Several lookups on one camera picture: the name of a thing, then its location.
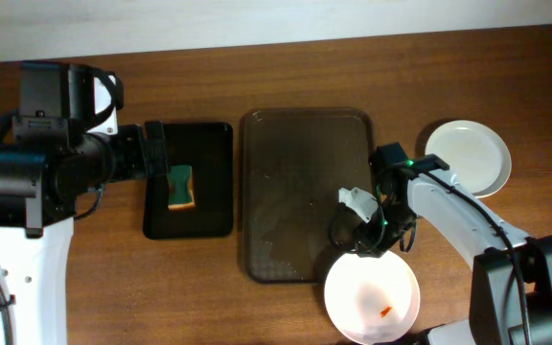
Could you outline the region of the white plate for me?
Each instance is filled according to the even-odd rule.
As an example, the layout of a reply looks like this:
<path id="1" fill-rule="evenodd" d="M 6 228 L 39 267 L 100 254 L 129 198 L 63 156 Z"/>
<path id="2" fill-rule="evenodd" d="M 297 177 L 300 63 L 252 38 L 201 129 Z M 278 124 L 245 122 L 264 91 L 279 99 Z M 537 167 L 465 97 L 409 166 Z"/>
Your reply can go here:
<path id="1" fill-rule="evenodd" d="M 478 122 L 457 120 L 438 126 L 425 144 L 449 164 L 463 187 L 478 198 L 497 193 L 512 172 L 512 158 L 502 138 Z"/>
<path id="2" fill-rule="evenodd" d="M 493 142 L 481 144 L 434 144 L 433 153 L 447 162 L 460 184 L 478 198 L 491 196 L 508 181 L 512 171 L 510 152 Z"/>
<path id="3" fill-rule="evenodd" d="M 412 269 L 395 253 L 379 258 L 344 254 L 328 272 L 324 302 L 345 337 L 375 344 L 396 341 L 412 328 L 421 294 Z"/>

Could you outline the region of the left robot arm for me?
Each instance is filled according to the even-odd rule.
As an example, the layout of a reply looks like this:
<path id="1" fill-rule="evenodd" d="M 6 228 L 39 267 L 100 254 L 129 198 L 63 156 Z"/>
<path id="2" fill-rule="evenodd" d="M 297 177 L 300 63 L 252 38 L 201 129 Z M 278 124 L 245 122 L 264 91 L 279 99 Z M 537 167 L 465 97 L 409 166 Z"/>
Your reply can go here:
<path id="1" fill-rule="evenodd" d="M 26 61 L 0 119 L 0 344 L 67 340 L 66 266 L 80 196 L 169 170 L 161 122 L 119 126 L 110 71 Z"/>

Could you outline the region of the green and yellow sponge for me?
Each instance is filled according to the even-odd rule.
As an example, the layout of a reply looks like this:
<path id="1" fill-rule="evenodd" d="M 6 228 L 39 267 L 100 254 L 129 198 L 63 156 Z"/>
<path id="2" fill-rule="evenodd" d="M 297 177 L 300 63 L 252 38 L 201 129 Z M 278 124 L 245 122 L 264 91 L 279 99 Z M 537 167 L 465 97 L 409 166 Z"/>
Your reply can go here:
<path id="1" fill-rule="evenodd" d="M 167 175 L 167 180 L 169 210 L 186 210 L 196 206 L 193 169 L 190 165 L 172 166 Z"/>

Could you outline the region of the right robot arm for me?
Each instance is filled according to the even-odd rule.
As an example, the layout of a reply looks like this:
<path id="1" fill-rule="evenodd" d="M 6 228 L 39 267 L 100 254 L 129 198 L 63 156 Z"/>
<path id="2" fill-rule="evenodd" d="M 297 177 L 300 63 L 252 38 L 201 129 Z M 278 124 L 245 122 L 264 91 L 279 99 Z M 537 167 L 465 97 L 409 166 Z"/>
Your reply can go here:
<path id="1" fill-rule="evenodd" d="M 330 223 L 345 220 L 347 240 L 328 271 L 324 301 L 335 327 L 359 344 L 400 343 L 421 302 L 402 258 L 425 219 L 471 268 L 466 319 L 427 329 L 419 344 L 552 344 L 552 236 L 535 238 L 469 193 L 434 154 L 411 159 L 389 144 L 369 158 L 375 188 L 341 189 Z"/>

